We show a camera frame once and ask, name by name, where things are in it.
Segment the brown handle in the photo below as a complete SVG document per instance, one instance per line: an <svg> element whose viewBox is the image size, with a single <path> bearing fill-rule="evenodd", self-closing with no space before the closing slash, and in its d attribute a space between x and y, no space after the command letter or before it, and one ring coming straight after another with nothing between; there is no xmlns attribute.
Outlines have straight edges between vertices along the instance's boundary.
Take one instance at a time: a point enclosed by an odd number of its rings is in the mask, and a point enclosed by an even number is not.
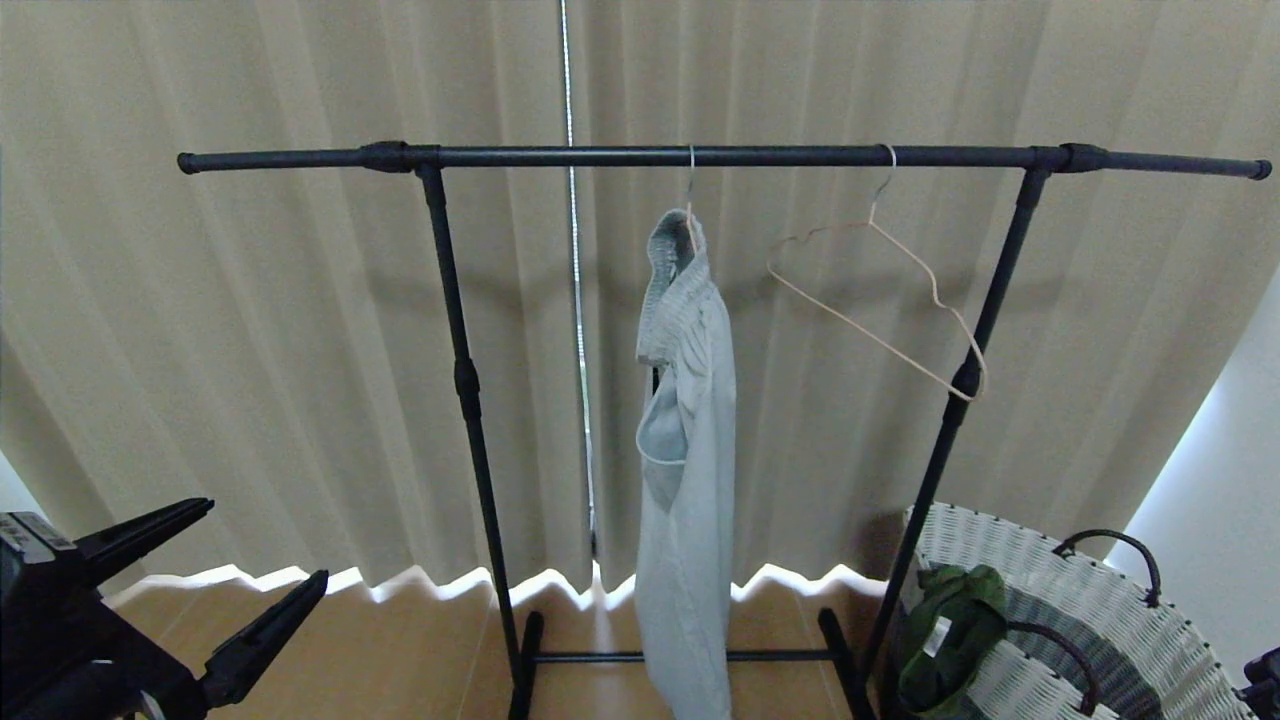
<svg viewBox="0 0 1280 720"><path fill-rule="evenodd" d="M1147 591L1147 597L1144 600L1147 602L1147 607L1158 607L1160 568L1156 568L1156 556L1152 555L1149 550L1147 550L1147 546L1142 544L1137 539L1124 533L1117 533L1116 530L1107 530L1105 528L1098 528L1096 530L1080 530L1079 533L1075 533L1074 536L1066 538L1065 541L1062 541L1061 544L1055 547L1053 555L1057 555L1060 557L1074 555L1075 544L1084 538L1092 538L1092 537L1108 537L1108 538L1115 538L1117 541L1124 541L1130 546L1133 546L1134 550L1142 553L1142 559L1147 562L1147 573L1151 575L1151 589Z"/></svg>
<svg viewBox="0 0 1280 720"><path fill-rule="evenodd" d="M1062 650L1070 655L1075 662L1080 666L1084 673L1084 683L1088 685L1084 688L1084 693L1080 696L1079 711L1089 717L1093 716L1093 711L1098 707L1098 696L1102 694L1102 688L1098 685L1098 678L1093 674L1093 667L1089 665L1089 659L1084 657L1080 648L1071 644L1071 641L1066 639L1062 633L1052 628L1046 628L1044 625L1037 625L1034 623L1019 623L1016 620L1009 621L1009 629L1016 630L1019 633L1036 633L1037 635L1043 635L1055 643L1062 646Z"/></svg>

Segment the curtain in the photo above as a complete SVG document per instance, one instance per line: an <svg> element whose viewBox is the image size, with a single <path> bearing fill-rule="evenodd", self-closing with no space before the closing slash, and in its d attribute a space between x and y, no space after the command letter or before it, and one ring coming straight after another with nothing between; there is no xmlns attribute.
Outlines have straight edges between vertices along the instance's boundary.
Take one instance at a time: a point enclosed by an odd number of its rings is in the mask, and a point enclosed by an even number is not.
<svg viewBox="0 0 1280 720"><path fill-rule="evenodd" d="M564 142L553 3L5 3L0 442L54 523L218 507L147 560L488 565L421 184L179 151ZM590 583L561 168L447 173L515 579Z"/></svg>
<svg viewBox="0 0 1280 720"><path fill-rule="evenodd" d="M576 142L1092 142L1280 155L1280 6L572 3ZM648 372L645 238L687 169L579 170L599 556L634 571ZM1020 173L906 169L877 220L977 322ZM884 169L699 169L694 213L733 323L735 580L763 562L886 573L946 393L765 272L788 234L864 219ZM1050 179L940 500L1044 532L1124 527L1280 260L1276 179ZM782 270L942 377L966 350L888 243L836 233Z"/></svg>

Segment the tiled floor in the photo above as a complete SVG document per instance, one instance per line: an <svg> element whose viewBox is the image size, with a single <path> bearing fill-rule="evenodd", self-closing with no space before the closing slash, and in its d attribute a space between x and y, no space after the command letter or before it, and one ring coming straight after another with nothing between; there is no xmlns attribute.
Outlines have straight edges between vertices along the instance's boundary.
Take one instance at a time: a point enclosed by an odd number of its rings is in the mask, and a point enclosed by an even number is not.
<svg viewBox="0 0 1280 720"><path fill-rule="evenodd" d="M147 585L119 612L198 675L209 652L287 591L260 593L243 582ZM876 602L840 582L801 596L765 580L735 603L730 646L824 647L817 616L832 607L856 647ZM517 607L518 626L532 609L547 619L544 650L640 647L630 598L612 610L603 602L581 610L550 585ZM829 664L737 662L730 675L736 717L849 717ZM413 582L381 602L356 585L321 601L250 697L211 717L506 717L509 693L488 585L442 601L429 584ZM538 671L532 717L669 715L643 665L548 665Z"/></svg>

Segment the clothes rack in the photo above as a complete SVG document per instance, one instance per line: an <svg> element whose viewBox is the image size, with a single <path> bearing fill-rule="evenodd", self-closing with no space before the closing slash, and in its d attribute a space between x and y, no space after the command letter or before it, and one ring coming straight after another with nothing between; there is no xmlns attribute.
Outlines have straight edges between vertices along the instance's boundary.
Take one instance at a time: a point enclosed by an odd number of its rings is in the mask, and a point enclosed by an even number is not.
<svg viewBox="0 0 1280 720"><path fill-rule="evenodd" d="M1004 247L991 286L987 290L974 336L978 346L987 348L991 332L1000 314L1005 293L1012 278L1018 254L1027 238L1032 214L1039 202L1044 183L1056 173L1084 173L1093 170L1149 170L1161 173L1190 173L1201 176L1229 176L1261 181L1271 174L1267 160L1228 160L1217 158L1189 158L1180 155L1149 155L1142 152L1112 152L1084 143L1033 147L965 147L965 146L895 146L899 167L933 168L1020 168L1024 170L1014 217L1005 234ZM498 510L494 503L493 482L485 451L484 428L480 423L480 379L467 345L466 323L462 315L462 293L453 259L453 237L445 209L444 168L541 168L541 167L687 167L689 146L652 147L515 147L472 146L445 147L439 145L408 145L398 141L375 142L347 150L282 150L268 152L218 152L178 155L178 167L187 174L211 170L247 170L270 168L367 168L384 173L415 173L422 182L426 204L431 215L435 251L444 290L444 305L453 341L453 380L462 409L475 466L476 489L484 520L493 582L502 615L503 638L507 648L513 689L511 719L529 716L532 702L534 680L538 666L557 662L639 662L639 652L541 652L540 642L544 618L531 612L525 623L522 641L517 638L515 614L511 606L511 588L503 559L502 536L498 528ZM872 146L698 146L700 167L888 167L887 147ZM970 350L952 379L952 384L973 395L978 387L979 368ZM906 579L911 555L919 542L925 515L942 479L947 457L956 433L964 421L968 402L950 395L942 413L933 451L913 505L910 521L899 543L888 587L881 602L872 633L861 657L855 660L845 643L840 621L831 609L818 614L818 625L826 639L826 650L763 650L730 651L731 661L829 661L840 678L845 700L858 720L873 720L874 711L867 697L867 683L884 642L893 609Z"/></svg>

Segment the dark green garment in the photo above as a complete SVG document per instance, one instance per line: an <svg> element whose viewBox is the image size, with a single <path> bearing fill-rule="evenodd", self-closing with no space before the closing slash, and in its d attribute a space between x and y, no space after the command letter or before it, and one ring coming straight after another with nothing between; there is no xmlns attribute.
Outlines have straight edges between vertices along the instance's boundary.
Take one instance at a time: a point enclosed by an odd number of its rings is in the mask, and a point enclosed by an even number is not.
<svg viewBox="0 0 1280 720"><path fill-rule="evenodd" d="M948 717L973 683L983 659L1009 629L1005 582L987 565L970 571L943 566L920 571L924 600L902 624L902 670L897 696L902 707L923 717ZM951 621L933 657L925 643L938 618Z"/></svg>

